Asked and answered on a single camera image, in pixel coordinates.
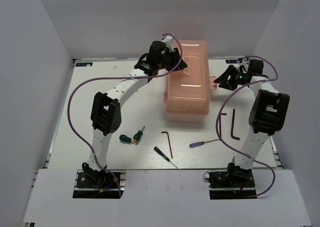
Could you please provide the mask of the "pink plastic toolbox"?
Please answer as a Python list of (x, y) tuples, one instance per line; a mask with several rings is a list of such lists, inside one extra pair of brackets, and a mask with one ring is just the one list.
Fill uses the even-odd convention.
[(180, 40), (183, 70), (166, 76), (164, 108), (177, 122), (202, 122), (210, 112), (211, 91), (217, 88), (210, 76), (208, 48), (203, 40)]

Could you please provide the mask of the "thick dark hex key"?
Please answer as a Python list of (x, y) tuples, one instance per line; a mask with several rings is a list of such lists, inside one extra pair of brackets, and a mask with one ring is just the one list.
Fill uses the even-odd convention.
[(239, 141), (240, 138), (238, 136), (234, 135), (234, 130), (235, 130), (235, 116), (236, 116), (236, 109), (234, 108), (232, 110), (232, 119), (231, 119), (231, 128), (230, 128), (230, 137), (233, 140)]

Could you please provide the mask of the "small dark hex key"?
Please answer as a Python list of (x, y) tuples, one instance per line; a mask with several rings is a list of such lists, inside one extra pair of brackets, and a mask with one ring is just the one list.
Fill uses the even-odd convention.
[(222, 122), (221, 122), (221, 117), (222, 116), (226, 116), (227, 115), (227, 113), (224, 113), (224, 112), (222, 112), (221, 113), (221, 115), (220, 115), (220, 118), (219, 118), (219, 134), (220, 134), (220, 136), (222, 137)]

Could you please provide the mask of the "long thin hex key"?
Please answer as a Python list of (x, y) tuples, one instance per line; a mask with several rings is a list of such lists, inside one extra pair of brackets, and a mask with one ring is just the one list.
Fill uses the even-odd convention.
[(161, 134), (166, 134), (166, 136), (167, 136), (170, 157), (171, 157), (171, 159), (173, 159), (173, 152), (172, 152), (172, 146), (171, 146), (171, 141), (170, 141), (170, 135), (169, 135), (169, 133), (167, 131), (162, 131)]

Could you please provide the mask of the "blue handled screwdriver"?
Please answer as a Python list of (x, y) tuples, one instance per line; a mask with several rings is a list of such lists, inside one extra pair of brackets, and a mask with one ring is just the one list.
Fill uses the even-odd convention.
[(198, 142), (193, 142), (193, 143), (190, 143), (189, 144), (189, 148), (197, 148), (197, 147), (200, 147), (200, 146), (203, 146), (205, 144), (208, 144), (208, 143), (213, 143), (213, 142), (217, 142), (217, 141), (220, 141), (219, 139), (213, 139), (213, 140), (208, 140), (208, 141), (198, 141)]

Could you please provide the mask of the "green orange stubby screwdriver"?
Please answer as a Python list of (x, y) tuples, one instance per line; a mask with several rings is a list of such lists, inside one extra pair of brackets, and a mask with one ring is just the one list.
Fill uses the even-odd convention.
[(133, 136), (132, 140), (134, 143), (138, 143), (143, 135), (143, 131), (145, 129), (145, 126), (142, 127), (142, 129), (138, 130), (138, 132)]

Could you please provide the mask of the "black green precision screwdriver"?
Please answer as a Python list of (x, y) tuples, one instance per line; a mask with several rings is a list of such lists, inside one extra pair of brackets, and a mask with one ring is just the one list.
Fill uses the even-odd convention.
[(159, 156), (161, 156), (164, 160), (166, 160), (168, 163), (172, 164), (176, 169), (178, 169), (178, 167), (177, 167), (175, 164), (173, 164), (173, 162), (172, 162), (157, 146), (155, 146), (155, 147), (153, 148), (153, 150), (154, 150)]

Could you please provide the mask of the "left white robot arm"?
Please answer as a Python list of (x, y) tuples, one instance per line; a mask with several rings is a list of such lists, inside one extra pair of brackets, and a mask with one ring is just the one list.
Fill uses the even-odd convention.
[(159, 70), (179, 71), (187, 67), (175, 39), (165, 36), (161, 41), (153, 41), (148, 53), (143, 54), (128, 77), (106, 93), (97, 92), (93, 99), (90, 119), (93, 127), (92, 151), (82, 169), (88, 180), (99, 187), (105, 183), (106, 157), (112, 134), (122, 122), (121, 107), (141, 87), (158, 75)]

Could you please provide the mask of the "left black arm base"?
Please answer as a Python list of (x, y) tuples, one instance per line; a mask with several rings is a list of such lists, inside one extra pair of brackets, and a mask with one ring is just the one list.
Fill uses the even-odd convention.
[(77, 171), (72, 197), (74, 199), (120, 199), (125, 190), (126, 171), (112, 173), (94, 170), (88, 163)]

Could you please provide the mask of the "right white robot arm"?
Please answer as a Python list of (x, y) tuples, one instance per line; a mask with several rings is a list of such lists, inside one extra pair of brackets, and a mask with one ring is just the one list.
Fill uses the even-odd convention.
[(268, 138), (284, 125), (290, 96), (272, 86), (276, 79), (263, 74), (264, 60), (239, 58), (238, 67), (231, 61), (226, 71), (214, 80), (220, 88), (235, 94), (243, 87), (252, 90), (255, 100), (248, 117), (249, 131), (240, 150), (227, 166), (226, 182), (236, 187), (249, 178), (258, 153)]

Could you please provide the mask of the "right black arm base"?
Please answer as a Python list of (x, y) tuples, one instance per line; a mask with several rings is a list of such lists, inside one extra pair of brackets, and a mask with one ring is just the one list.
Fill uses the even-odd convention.
[(203, 179), (209, 183), (211, 200), (256, 199), (256, 187), (252, 170), (242, 169), (230, 162), (225, 171), (208, 170)]

